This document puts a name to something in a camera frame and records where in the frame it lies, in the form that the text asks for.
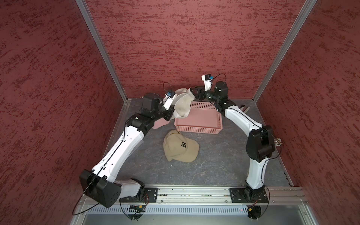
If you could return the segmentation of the pink baseball cap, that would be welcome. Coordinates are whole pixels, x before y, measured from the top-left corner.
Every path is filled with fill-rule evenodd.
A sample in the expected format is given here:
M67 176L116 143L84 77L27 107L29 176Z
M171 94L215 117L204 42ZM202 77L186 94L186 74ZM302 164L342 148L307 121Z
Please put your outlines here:
M154 122L154 126L152 128L153 129L158 129L158 128L160 128L162 126L165 126L165 125L167 125L169 123L170 123L170 121L167 121L164 118L161 118L161 119Z

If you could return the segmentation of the cream white baseball cap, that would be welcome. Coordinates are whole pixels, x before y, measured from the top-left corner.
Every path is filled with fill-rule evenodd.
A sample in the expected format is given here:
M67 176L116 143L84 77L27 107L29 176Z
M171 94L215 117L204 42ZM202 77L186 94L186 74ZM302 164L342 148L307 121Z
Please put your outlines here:
M195 100L194 94L189 89L182 88L175 91L176 95L172 98L172 102L167 103L169 99L168 94L164 98L164 107L168 110L171 105L174 105L174 113L172 119L184 119L190 113L191 102Z

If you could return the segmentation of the pink plastic basket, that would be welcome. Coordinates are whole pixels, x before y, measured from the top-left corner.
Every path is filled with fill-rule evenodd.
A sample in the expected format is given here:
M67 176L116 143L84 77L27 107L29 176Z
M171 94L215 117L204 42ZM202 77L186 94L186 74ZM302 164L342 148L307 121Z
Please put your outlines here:
M190 104L189 115L183 119L176 118L174 125L178 131L214 135L223 129L222 115L215 106L200 101L193 101Z

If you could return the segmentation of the beige baseball cap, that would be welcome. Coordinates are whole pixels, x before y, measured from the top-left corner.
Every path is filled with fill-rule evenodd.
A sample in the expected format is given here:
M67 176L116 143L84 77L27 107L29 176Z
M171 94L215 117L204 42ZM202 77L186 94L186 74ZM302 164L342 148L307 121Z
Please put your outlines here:
M169 162L193 162L198 156L199 148L198 142L183 136L177 130L168 132L163 141L165 157Z

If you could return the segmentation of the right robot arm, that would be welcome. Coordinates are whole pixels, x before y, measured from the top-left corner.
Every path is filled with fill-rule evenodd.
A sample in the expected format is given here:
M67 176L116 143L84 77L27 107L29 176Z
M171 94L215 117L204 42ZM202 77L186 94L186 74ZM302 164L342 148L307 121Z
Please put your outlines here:
M271 126L262 125L241 110L228 97L228 86L217 82L212 91L206 86L190 89L197 100L208 100L216 110L237 125L246 135L246 153L250 158L244 196L254 198L265 192L264 175L268 162L275 151L275 138Z

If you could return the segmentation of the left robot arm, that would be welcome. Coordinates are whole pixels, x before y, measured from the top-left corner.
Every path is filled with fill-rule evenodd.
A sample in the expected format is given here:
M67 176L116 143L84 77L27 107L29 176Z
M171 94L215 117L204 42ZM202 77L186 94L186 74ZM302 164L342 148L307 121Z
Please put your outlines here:
M143 97L139 113L132 115L124 125L124 131L110 151L91 170L83 170L80 183L83 193L98 204L109 208L119 198L136 197L141 184L135 180L115 183L117 175L134 149L143 141L156 121L163 118L169 121L174 113L175 92L165 97L148 93Z

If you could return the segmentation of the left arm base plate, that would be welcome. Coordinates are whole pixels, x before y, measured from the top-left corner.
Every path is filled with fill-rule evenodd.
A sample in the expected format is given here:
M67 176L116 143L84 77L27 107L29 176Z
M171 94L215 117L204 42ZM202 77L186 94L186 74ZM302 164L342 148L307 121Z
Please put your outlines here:
M121 198L122 203L155 203L157 201L158 188L141 187L136 196Z

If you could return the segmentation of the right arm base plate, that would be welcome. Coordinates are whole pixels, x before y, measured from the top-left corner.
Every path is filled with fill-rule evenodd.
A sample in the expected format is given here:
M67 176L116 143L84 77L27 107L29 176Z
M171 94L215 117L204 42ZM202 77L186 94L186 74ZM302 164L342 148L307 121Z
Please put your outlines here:
M263 188L230 188L232 203L268 203L269 199Z

